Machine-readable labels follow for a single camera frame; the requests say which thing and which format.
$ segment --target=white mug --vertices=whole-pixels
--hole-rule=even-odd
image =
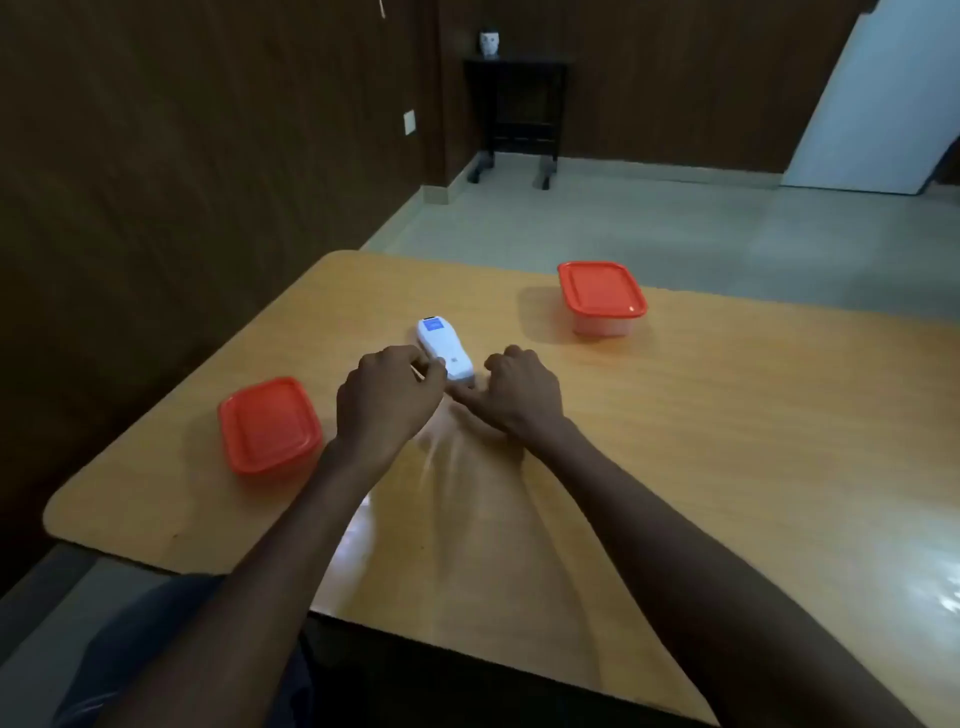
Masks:
[[[500,48],[500,33],[481,33],[480,50],[485,59],[496,57],[496,52]]]

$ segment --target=door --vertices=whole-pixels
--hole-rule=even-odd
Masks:
[[[960,2],[860,16],[783,184],[916,194],[960,133]]]

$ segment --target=white device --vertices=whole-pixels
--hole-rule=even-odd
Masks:
[[[417,323],[417,338],[423,350],[446,362],[446,378],[465,384],[473,383],[473,364],[453,327],[440,316],[428,316]]]

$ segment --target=wrist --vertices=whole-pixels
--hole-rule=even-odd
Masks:
[[[390,469],[397,451],[374,442],[335,437],[327,443],[317,463],[317,471],[349,471],[351,483],[369,490]]]
[[[519,436],[524,447],[540,460],[549,458],[558,451],[570,446],[580,435],[577,425],[567,417],[557,417],[547,421],[530,423]]]

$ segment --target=orange lid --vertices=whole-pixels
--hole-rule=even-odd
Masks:
[[[580,316],[635,319],[647,301],[634,277],[619,263],[571,260],[557,266],[566,304]]]
[[[320,444],[320,421],[303,386],[281,376],[241,389],[220,404],[230,467],[254,475],[285,465]]]

